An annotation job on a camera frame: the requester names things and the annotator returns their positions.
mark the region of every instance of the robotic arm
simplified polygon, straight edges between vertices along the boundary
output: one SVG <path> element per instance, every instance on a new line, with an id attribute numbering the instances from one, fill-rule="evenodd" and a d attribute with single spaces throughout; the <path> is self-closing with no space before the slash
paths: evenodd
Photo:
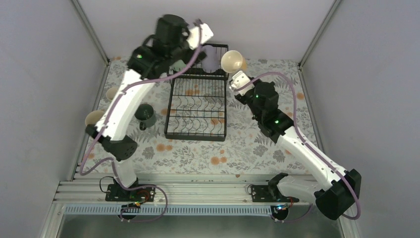
<path id="1" fill-rule="evenodd" d="M 294 122 L 278 109 L 278 93 L 274 82 L 262 82 L 260 79 L 246 86 L 251 79 L 242 71 L 236 73 L 230 81 L 230 88 L 239 94 L 235 98 L 248 105 L 253 119 L 258 122 L 261 132 L 274 143 L 290 151 L 314 176 L 317 182 L 295 179 L 281 173 L 269 182 L 269 191 L 275 199 L 283 196 L 296 197 L 309 203 L 316 203 L 318 209 L 328 218 L 336 220 L 355 202 L 349 189 L 337 173 L 344 178 L 356 196 L 359 197 L 361 176 L 356 170 L 347 171 L 328 158 L 315 145 L 301 140 Z M 333 171 L 318 155 L 325 158 L 336 171 Z"/>
<path id="2" fill-rule="evenodd" d="M 194 50 L 199 46 L 200 29 L 198 26 L 188 29 L 187 26 L 185 20 L 176 15 L 164 15 L 157 21 L 156 33 L 150 35 L 142 46 L 133 51 L 127 63 L 128 70 L 124 73 L 111 106 L 95 125 L 88 125 L 85 129 L 95 138 L 103 128 L 98 142 L 115 156 L 117 174 L 125 187 L 135 185 L 137 180 L 132 161 L 129 159 L 136 151 L 137 143 L 126 135 L 126 130 L 142 99 L 153 87 L 152 83 L 135 84 L 159 78 L 178 60 L 185 63 L 190 61 Z M 204 44 L 213 36 L 213 32 L 204 23 L 200 23 L 200 28 L 200 44 Z M 153 43 L 148 46 L 147 43 L 151 39 Z M 201 52 L 197 60 L 205 57 L 206 54 Z"/>

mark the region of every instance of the beige cup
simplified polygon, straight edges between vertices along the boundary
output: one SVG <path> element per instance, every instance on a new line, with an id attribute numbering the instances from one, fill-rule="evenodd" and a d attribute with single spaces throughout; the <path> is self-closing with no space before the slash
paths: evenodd
<path id="1" fill-rule="evenodd" d="M 110 88 L 110 89 L 108 89 L 107 91 L 106 91 L 106 93 L 105 93 L 105 97 L 108 99 L 108 100 L 113 100 L 114 99 L 114 97 L 115 97 L 115 95 L 117 94 L 117 92 L 118 92 L 118 87 L 112 87 L 112 88 Z"/>
<path id="2" fill-rule="evenodd" d="M 105 112 L 101 110 L 96 110 L 89 113 L 85 118 L 85 125 L 95 125 L 104 116 L 104 114 Z"/>
<path id="3" fill-rule="evenodd" d="M 238 51 L 226 52 L 220 61 L 220 65 L 226 73 L 234 73 L 238 70 L 247 69 L 247 62 Z"/>

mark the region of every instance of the floral pattern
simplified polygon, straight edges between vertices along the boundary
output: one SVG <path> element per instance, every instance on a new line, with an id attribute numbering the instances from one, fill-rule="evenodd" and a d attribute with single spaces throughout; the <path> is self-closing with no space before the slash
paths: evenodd
<path id="1" fill-rule="evenodd" d="M 110 100 L 106 91 L 119 86 L 128 58 L 114 58 L 111 62 L 103 96 L 98 106 L 106 111 Z M 305 101 L 297 64 L 291 60 L 248 59 L 249 76 L 257 76 L 268 71 L 279 71 L 289 77 L 297 92 L 297 118 L 302 132 L 316 144 L 308 106 Z M 268 76 L 263 81 L 274 81 L 279 93 L 279 108 L 288 116 L 293 116 L 293 98 L 288 85 L 276 76 Z M 224 142 L 170 140 L 164 135 L 164 124 L 168 112 L 170 84 L 155 83 L 143 103 L 153 106 L 157 121 L 144 131 L 139 129 L 138 121 L 133 118 L 127 135 L 138 143 L 132 159 L 138 173 L 168 174 L 308 174 L 305 167 L 287 150 L 275 145 L 260 133 L 249 108 L 234 98 L 227 90 L 227 136 Z M 100 159 L 111 156 L 100 144 L 96 145 L 86 163 L 91 168 Z M 110 163 L 103 163 L 95 169 L 97 173 L 111 171 Z"/>

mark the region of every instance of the black dish rack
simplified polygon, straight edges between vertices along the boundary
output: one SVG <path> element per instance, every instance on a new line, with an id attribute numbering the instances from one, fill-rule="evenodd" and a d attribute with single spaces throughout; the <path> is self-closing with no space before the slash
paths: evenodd
<path id="1" fill-rule="evenodd" d="M 225 141 L 226 84 L 228 74 L 220 67 L 227 45 L 216 48 L 219 68 L 205 72 L 201 63 L 171 81 L 165 137 L 177 140 Z"/>

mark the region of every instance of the white panel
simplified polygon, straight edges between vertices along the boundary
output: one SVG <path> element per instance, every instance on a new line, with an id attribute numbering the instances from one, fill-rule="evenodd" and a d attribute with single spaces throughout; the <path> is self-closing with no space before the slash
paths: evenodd
<path id="1" fill-rule="evenodd" d="M 200 18 L 246 58 L 299 61 L 333 0 L 79 0 L 107 55 L 128 56 L 163 14 Z"/>
<path id="2" fill-rule="evenodd" d="M 326 154 L 362 175 L 363 237 L 420 237 L 420 1 L 343 1 L 304 67 Z"/>
<path id="3" fill-rule="evenodd" d="M 38 237 L 105 65 L 71 1 L 0 5 L 0 231 Z"/>

